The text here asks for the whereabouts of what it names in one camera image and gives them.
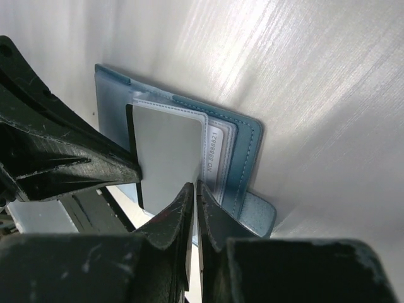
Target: card holder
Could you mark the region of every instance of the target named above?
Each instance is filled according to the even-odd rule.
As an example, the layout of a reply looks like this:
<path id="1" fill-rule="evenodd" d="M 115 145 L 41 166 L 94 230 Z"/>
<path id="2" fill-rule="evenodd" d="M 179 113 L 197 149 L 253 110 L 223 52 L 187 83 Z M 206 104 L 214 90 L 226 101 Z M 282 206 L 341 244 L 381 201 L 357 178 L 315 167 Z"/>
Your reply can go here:
<path id="1" fill-rule="evenodd" d="M 130 150 L 130 146 L 125 107 L 133 103 L 134 97 L 160 102 L 164 99 L 163 102 L 167 104 L 208 115 L 215 126 L 224 127 L 223 129 L 227 130 L 230 128 L 230 132 L 235 136 L 234 146 L 231 155 L 222 158 L 221 154 L 220 159 L 220 165 L 223 165 L 225 160 L 230 162 L 229 169 L 222 175 L 218 174 L 218 182 L 225 182 L 222 206 L 256 234 L 260 236 L 270 234 L 276 210 L 267 201 L 247 192 L 262 136 L 262 127 L 257 120 L 174 95 L 132 80 L 101 65 L 95 66 L 95 82 L 100 132 L 127 150 Z M 223 141 L 224 143 L 231 144 L 228 140 Z M 134 184 L 119 186 L 119 188 L 137 202 Z"/>

